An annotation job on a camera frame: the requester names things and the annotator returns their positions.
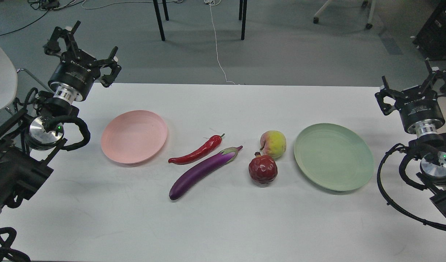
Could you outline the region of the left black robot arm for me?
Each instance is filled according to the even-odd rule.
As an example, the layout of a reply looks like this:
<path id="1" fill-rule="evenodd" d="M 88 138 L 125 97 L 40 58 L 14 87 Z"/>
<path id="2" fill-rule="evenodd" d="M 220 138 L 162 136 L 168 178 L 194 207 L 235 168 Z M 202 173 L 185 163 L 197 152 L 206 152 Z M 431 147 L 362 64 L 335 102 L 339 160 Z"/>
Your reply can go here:
<path id="1" fill-rule="evenodd" d="M 32 88 L 25 100 L 13 99 L 18 111 L 0 126 L 0 214 L 30 200 L 53 172 L 50 161 L 61 151 L 86 146 L 91 138 L 74 102 L 85 101 L 95 81 L 109 87 L 121 66 L 114 47 L 106 59 L 97 59 L 79 48 L 72 28 L 55 27 L 44 53 L 60 62 L 43 90 Z M 13 249 L 17 232 L 0 228 L 0 262 L 29 262 L 24 252 Z"/>

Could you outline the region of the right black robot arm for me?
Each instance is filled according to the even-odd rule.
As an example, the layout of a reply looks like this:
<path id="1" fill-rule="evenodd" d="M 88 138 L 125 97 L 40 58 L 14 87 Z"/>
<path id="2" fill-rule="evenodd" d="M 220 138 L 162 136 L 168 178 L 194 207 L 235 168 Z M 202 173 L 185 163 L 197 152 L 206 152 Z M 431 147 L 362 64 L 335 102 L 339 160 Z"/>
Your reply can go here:
<path id="1" fill-rule="evenodd" d="M 422 84 L 396 91 L 390 88 L 385 76 L 383 86 L 375 94 L 383 115 L 399 113 L 406 133 L 416 135 L 408 145 L 395 144 L 384 154 L 377 171 L 379 191 L 387 204 L 401 214 L 423 225 L 446 231 L 446 225 L 431 222 L 408 212 L 397 204 L 385 191 L 381 181 L 381 169 L 391 154 L 404 153 L 399 164 L 399 175 L 409 186 L 433 193 L 430 201 L 446 219 L 446 133 L 438 133 L 445 119 L 438 99 L 446 97 L 446 69 L 432 67 L 425 60 L 428 76 Z"/>

